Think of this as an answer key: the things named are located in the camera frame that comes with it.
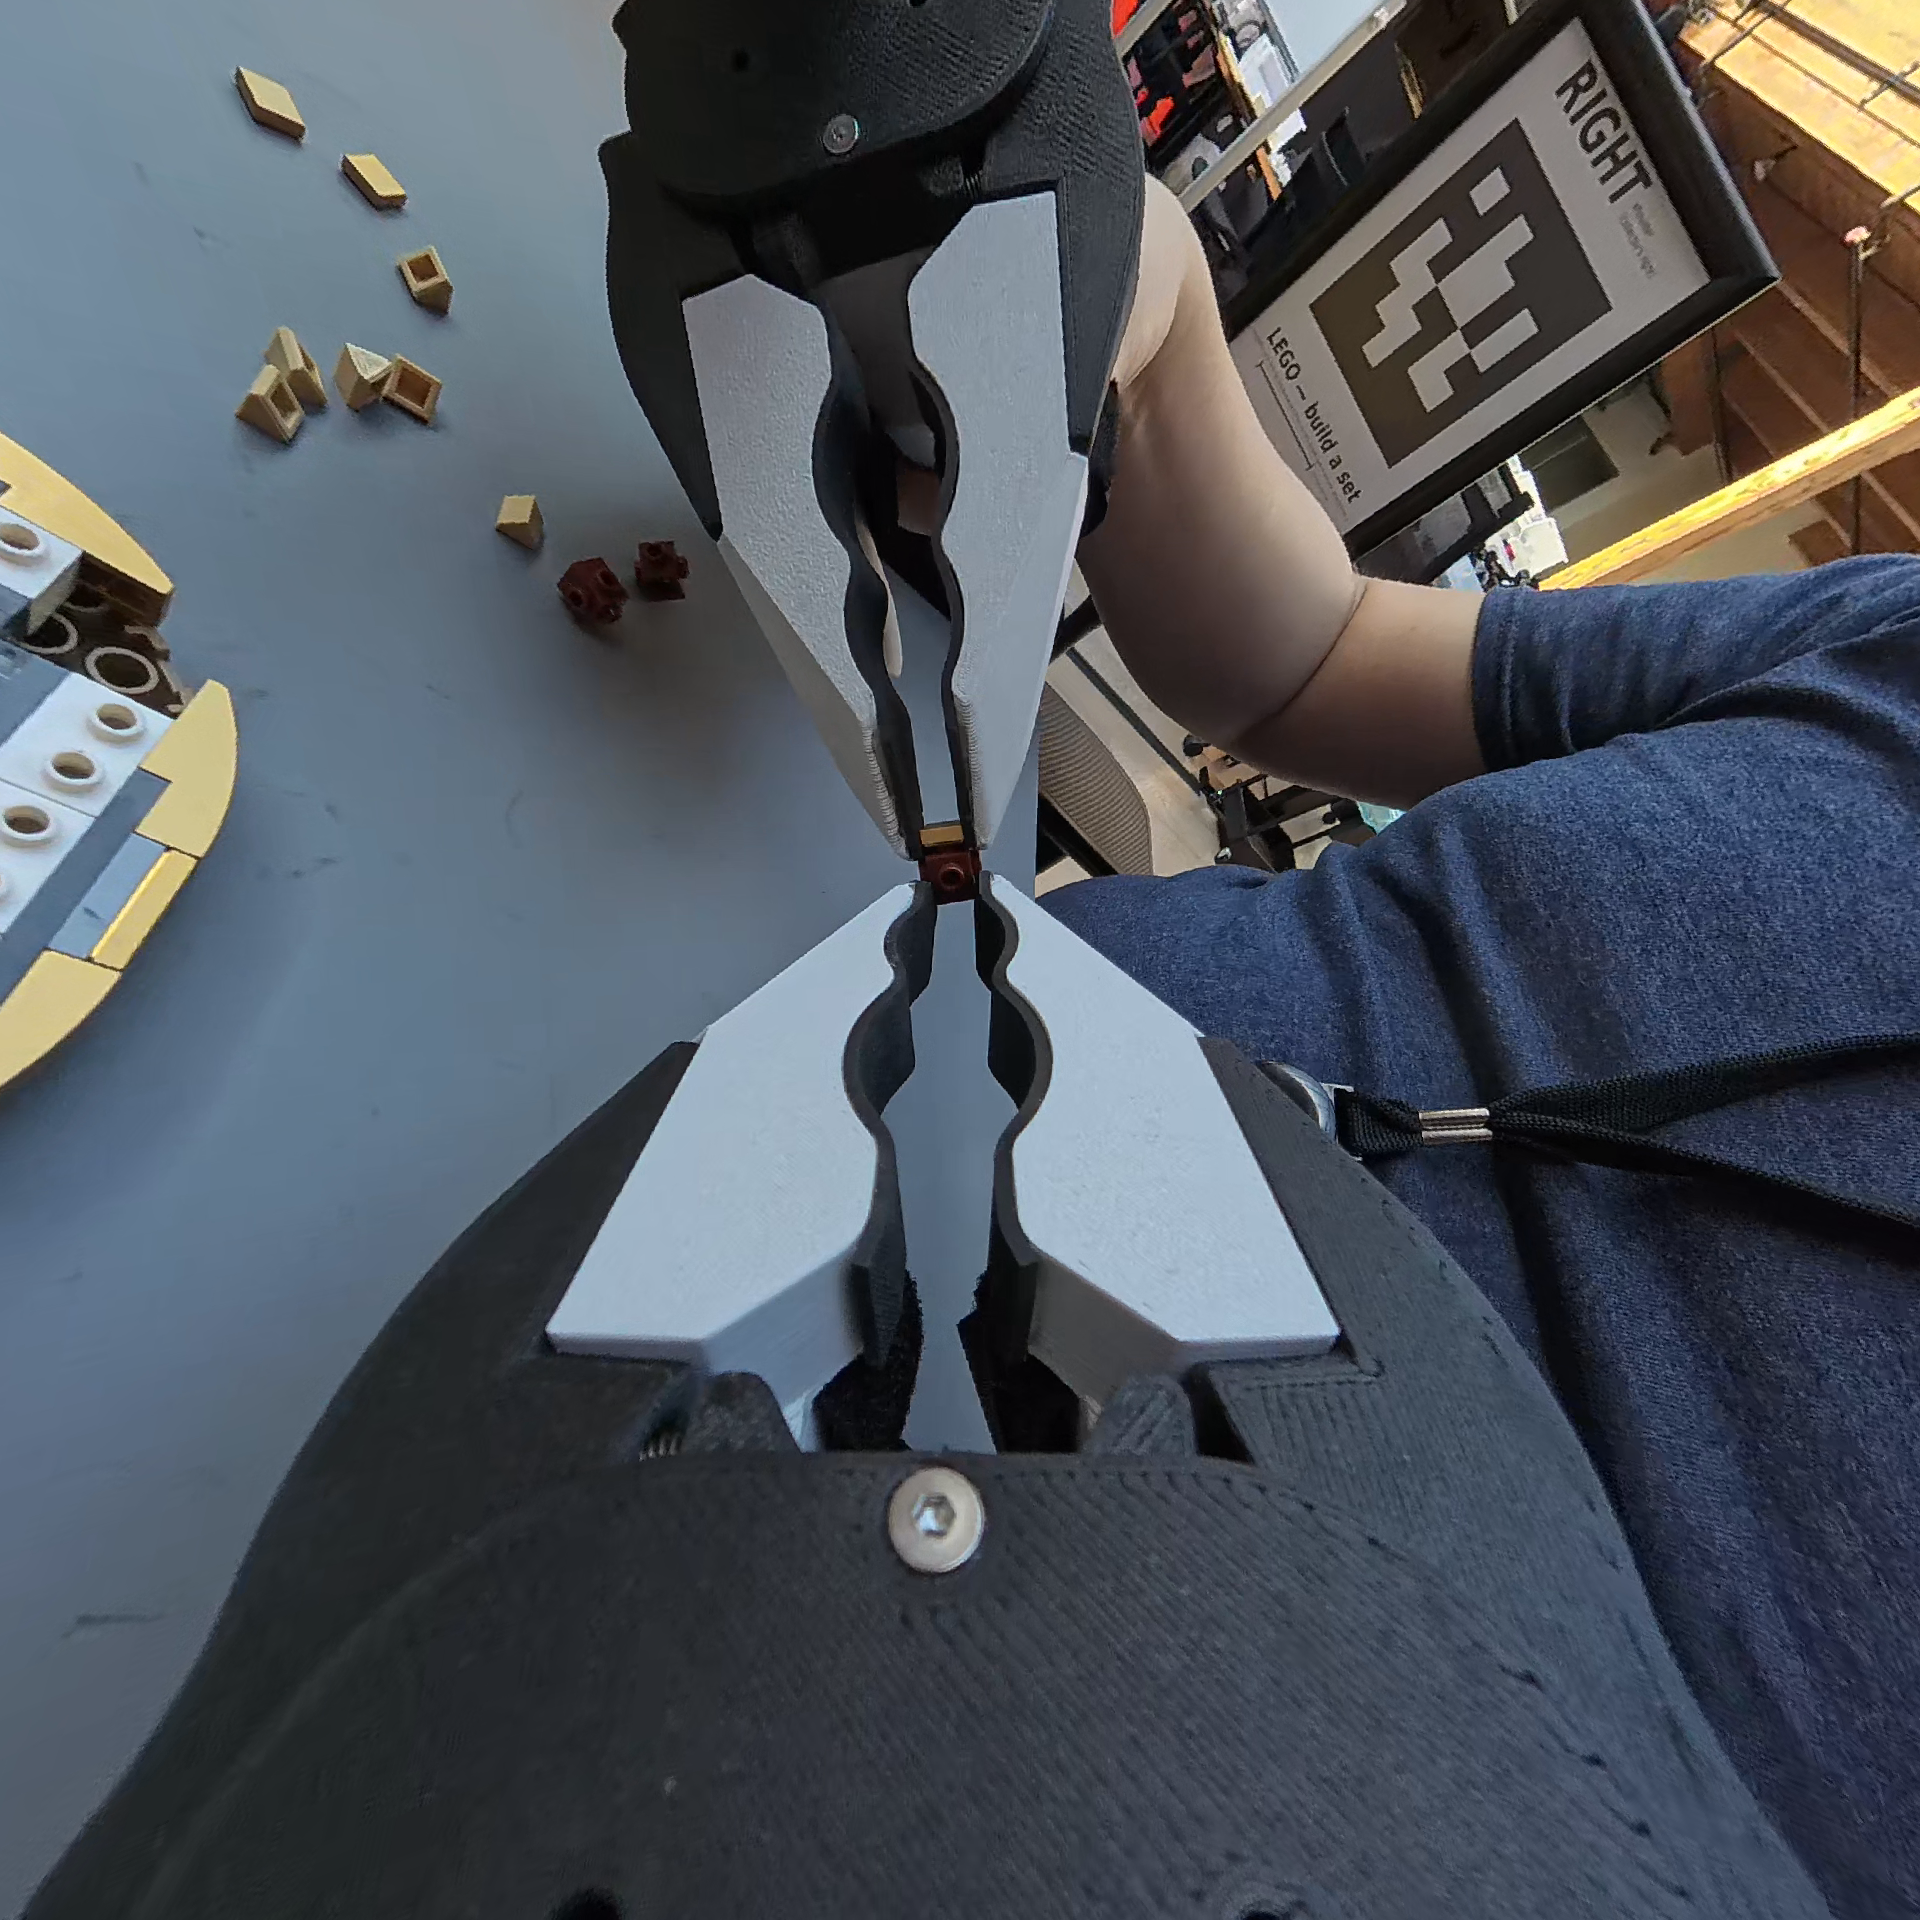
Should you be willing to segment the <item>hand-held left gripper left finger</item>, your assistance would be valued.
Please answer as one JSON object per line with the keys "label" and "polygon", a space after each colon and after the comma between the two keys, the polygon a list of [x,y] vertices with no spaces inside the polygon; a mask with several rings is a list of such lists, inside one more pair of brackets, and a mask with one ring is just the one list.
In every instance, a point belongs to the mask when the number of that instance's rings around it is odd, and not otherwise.
{"label": "hand-held left gripper left finger", "polygon": [[545,1340],[762,1381],[801,1448],[816,1399],[881,1363],[905,1308],[884,1111],[916,1066],[937,907],[880,896],[705,1027]]}

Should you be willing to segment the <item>group of tan lego pieces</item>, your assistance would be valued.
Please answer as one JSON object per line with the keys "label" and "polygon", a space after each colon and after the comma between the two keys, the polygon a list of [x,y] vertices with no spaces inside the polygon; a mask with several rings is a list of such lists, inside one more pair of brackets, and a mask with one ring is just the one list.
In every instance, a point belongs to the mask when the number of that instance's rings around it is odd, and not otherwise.
{"label": "group of tan lego pieces", "polygon": [[[233,68],[231,80],[252,124],[293,141],[303,139],[303,117],[287,86],[242,64]],[[404,188],[392,168],[374,152],[345,152],[340,172],[352,191],[372,210],[404,210]],[[448,317],[453,280],[441,252],[433,247],[408,247],[394,258],[394,275],[404,294],[422,314],[436,319]],[[442,381],[420,368],[418,360],[404,354],[372,352],[359,342],[342,344],[330,381],[342,405],[353,414],[360,414],[374,402],[384,402],[420,426],[436,421],[442,396]],[[247,396],[236,407],[236,418],[276,443],[293,443],[302,423],[324,407],[326,383],[317,358],[303,348],[294,328],[276,327],[260,354],[260,373],[252,380]],[[544,516],[537,495],[503,495],[495,511],[495,533],[537,552],[544,542]]]}

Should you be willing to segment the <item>person's right forearm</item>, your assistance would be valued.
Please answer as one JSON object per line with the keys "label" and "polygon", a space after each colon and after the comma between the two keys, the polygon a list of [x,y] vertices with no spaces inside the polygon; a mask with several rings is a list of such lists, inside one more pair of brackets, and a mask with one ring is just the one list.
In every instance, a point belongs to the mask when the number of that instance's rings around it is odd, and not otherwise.
{"label": "person's right forearm", "polygon": [[1482,775],[1481,598],[1368,581],[1240,383],[1178,200],[1143,188],[1106,511],[1077,552],[1103,632],[1189,734],[1292,783],[1410,810]]}

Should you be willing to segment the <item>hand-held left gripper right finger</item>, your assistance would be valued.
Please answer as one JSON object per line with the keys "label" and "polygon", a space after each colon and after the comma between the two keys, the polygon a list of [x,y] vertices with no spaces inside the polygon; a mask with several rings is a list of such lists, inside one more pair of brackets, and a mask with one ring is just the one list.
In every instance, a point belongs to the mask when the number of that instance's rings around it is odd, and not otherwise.
{"label": "hand-held left gripper right finger", "polygon": [[1001,879],[976,888],[994,1146],[960,1333],[997,1452],[1077,1447],[1143,1375],[1319,1359],[1336,1318],[1202,1032]]}

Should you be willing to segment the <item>black office chair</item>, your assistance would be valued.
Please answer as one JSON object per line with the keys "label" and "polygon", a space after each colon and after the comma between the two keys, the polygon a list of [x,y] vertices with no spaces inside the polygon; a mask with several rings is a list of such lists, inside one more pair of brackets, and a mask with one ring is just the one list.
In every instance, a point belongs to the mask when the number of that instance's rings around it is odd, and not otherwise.
{"label": "black office chair", "polygon": [[1198,735],[1184,757],[1216,827],[1213,864],[1262,872],[1306,870],[1328,847],[1360,847],[1400,811],[1262,775]]}

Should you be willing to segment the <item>black framed marker sign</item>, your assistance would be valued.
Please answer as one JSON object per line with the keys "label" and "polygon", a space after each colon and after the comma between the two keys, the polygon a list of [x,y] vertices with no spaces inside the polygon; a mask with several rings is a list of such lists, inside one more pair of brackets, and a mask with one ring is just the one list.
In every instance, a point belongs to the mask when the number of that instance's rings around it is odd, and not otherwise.
{"label": "black framed marker sign", "polygon": [[1247,278],[1222,328],[1357,557],[1778,277],[1646,10],[1556,3]]}

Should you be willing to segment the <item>grey mesh office chair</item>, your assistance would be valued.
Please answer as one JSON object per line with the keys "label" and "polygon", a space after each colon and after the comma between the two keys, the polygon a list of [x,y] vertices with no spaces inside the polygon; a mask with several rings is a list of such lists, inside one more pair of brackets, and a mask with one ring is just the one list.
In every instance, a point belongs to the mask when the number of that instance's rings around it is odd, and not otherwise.
{"label": "grey mesh office chair", "polygon": [[1087,875],[1149,875],[1145,798],[1093,727],[1049,684],[1040,692],[1038,872],[1069,860]]}

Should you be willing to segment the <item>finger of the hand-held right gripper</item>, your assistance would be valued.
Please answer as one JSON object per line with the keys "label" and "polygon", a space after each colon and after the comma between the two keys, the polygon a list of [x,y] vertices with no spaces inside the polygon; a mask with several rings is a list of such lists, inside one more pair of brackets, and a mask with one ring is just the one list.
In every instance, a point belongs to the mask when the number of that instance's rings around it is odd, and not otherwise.
{"label": "finger of the hand-held right gripper", "polygon": [[828,315],[737,277],[684,302],[717,547],[841,778],[920,852],[911,724],[884,663],[888,592],[861,534],[857,380]]}
{"label": "finger of the hand-held right gripper", "polygon": [[991,842],[1033,734],[1087,499],[1069,446],[1057,208],[970,208],[906,290],[943,429],[935,557],[951,598],[943,672],[956,798]]}

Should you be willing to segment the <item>partly built lego model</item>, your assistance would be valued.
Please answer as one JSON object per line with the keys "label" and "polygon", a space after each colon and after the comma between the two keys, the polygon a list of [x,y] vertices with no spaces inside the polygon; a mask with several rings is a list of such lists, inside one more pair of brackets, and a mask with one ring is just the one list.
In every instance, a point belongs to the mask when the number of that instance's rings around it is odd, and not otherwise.
{"label": "partly built lego model", "polygon": [[173,581],[92,495],[1,439],[1,1085],[133,968],[225,826],[228,685],[178,678]]}

